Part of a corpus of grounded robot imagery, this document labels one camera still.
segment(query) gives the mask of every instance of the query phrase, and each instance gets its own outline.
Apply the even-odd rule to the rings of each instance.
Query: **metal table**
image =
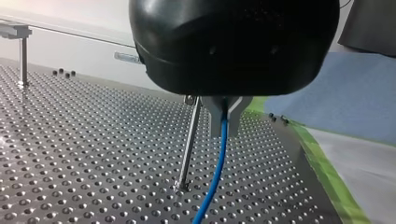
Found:
[[[191,106],[30,65],[0,64],[0,223],[189,223],[215,171],[219,139],[201,111],[188,179]],[[204,223],[341,223],[297,136],[245,112]]]

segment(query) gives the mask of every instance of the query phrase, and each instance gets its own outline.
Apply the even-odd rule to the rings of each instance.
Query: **black robot head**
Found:
[[[131,0],[148,76],[191,95],[279,95],[318,74],[338,0]]]

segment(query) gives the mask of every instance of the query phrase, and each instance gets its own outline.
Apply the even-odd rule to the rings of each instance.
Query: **metal bracket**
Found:
[[[26,24],[13,21],[0,21],[0,36],[6,39],[20,40],[20,81],[21,88],[28,85],[27,81],[27,37],[32,34],[32,30]]]
[[[209,110],[210,115],[210,136],[221,136],[221,120],[223,116],[221,101],[224,97],[206,96],[202,97],[202,104]],[[228,135],[235,137],[238,135],[239,122],[242,112],[250,105],[251,96],[232,96],[228,99]]]

